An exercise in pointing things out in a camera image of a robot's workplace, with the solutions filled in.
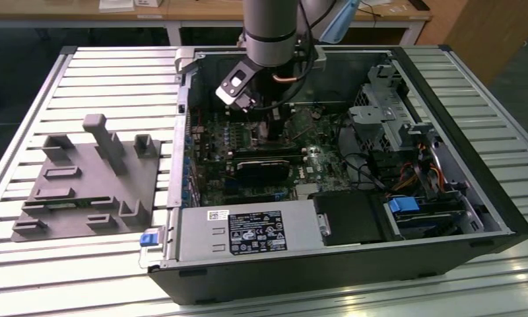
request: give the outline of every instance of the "blue tab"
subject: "blue tab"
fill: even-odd
[[[142,246],[158,246],[159,245],[159,233],[144,233],[142,235]]]
[[[419,204],[415,197],[396,197],[390,201],[390,209],[392,213],[419,211]]]

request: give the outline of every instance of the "power supply label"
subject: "power supply label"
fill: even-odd
[[[234,256],[288,250],[282,211],[230,215],[230,242]]]

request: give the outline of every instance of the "capacitor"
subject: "capacitor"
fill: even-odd
[[[311,118],[314,118],[315,120],[319,120],[319,119],[320,119],[320,113],[316,112],[316,111],[314,111],[314,112],[311,113]]]

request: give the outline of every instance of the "aluminum extrusion table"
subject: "aluminum extrusion table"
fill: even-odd
[[[528,220],[528,135],[452,52],[436,46],[406,51]],[[79,48],[55,63],[0,162],[0,316],[528,315],[528,241],[443,276],[206,306],[176,305],[147,277],[138,263],[140,233],[11,242],[45,160],[45,136],[67,133],[75,143],[94,141],[82,129],[82,118],[94,113],[108,117],[122,141],[139,133],[163,141],[154,226],[164,223],[178,111],[175,52]]]

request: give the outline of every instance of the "motherboard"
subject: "motherboard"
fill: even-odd
[[[307,199],[351,187],[335,146],[340,114],[319,105],[288,111],[282,122],[244,122],[228,112],[194,116],[202,206]]]

